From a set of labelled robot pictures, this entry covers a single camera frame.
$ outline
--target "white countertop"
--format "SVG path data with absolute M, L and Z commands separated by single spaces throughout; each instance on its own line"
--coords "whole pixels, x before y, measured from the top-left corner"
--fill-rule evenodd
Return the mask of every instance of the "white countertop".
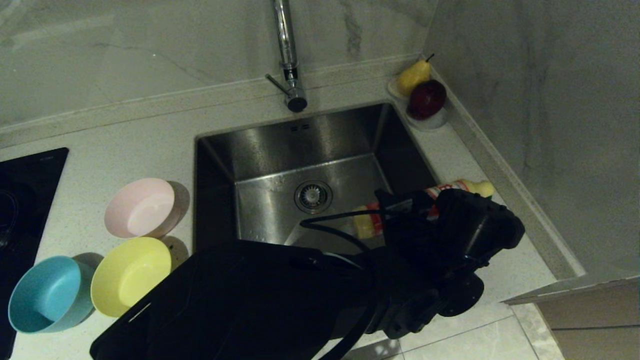
M 22 143 L 0 149 L 0 161 L 68 147 L 70 152 L 36 262 L 54 255 L 76 256 L 85 252 L 104 256 L 124 241 L 110 235 L 103 224 L 107 203 L 123 185 L 143 177 L 159 177 L 180 183 L 193 194 L 195 138 L 198 135 L 291 120 L 319 111 L 389 102 L 392 99 L 385 90 L 387 80 L 388 77 L 380 76 L 309 88 L 310 105 L 302 115 L 288 112 L 280 95 L 268 95 Z M 91 112 L 86 116 L 87 121 L 91 121 Z M 424 151 L 437 181 L 486 179 L 450 125 L 433 132 L 411 129 L 411 133 Z M 499 194 L 493 199 L 502 202 Z M 189 253 L 193 250 L 192 224 L 193 208 L 190 208 L 170 233 L 184 242 Z M 486 285 L 480 300 L 482 304 L 505 300 L 556 282 L 527 236 L 517 248 L 502 251 L 492 259 L 489 267 L 477 273 Z M 92 341 L 114 320 L 94 312 L 83 323 L 63 332 L 19 334 L 12 359 L 89 360 Z M 379 338 L 379 334 L 374 334 L 363 339 L 361 344 Z

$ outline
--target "yellow bowl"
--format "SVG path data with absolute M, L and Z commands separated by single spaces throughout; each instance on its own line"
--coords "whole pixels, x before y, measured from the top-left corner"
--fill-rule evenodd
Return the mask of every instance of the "yellow bowl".
M 91 283 L 93 306 L 119 317 L 171 272 L 169 249 L 154 238 L 133 238 L 100 262 Z

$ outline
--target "backsplash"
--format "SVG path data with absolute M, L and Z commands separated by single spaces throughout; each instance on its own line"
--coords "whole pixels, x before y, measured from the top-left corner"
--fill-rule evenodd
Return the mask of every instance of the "backsplash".
M 633 1 L 441 1 L 434 67 L 588 272 L 638 275 Z
M 418 53 L 437 0 L 291 0 L 300 71 Z M 0 127 L 280 74 L 270 0 L 6 0 Z

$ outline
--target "sink drain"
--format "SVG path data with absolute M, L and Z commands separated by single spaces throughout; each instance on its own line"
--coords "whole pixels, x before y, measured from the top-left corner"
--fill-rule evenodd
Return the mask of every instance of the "sink drain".
M 333 192 L 329 185 L 322 181 L 306 181 L 296 189 L 296 205 L 308 214 L 319 214 L 331 205 Z

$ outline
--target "yellow pear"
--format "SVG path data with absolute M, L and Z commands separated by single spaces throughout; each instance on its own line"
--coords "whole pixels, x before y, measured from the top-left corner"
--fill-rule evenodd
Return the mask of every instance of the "yellow pear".
M 417 63 L 411 65 L 398 75 L 396 79 L 396 86 L 400 94 L 408 97 L 419 83 L 429 80 L 429 77 L 431 76 L 431 64 L 429 63 L 429 60 L 432 57 L 433 54 L 426 60 L 418 60 Z

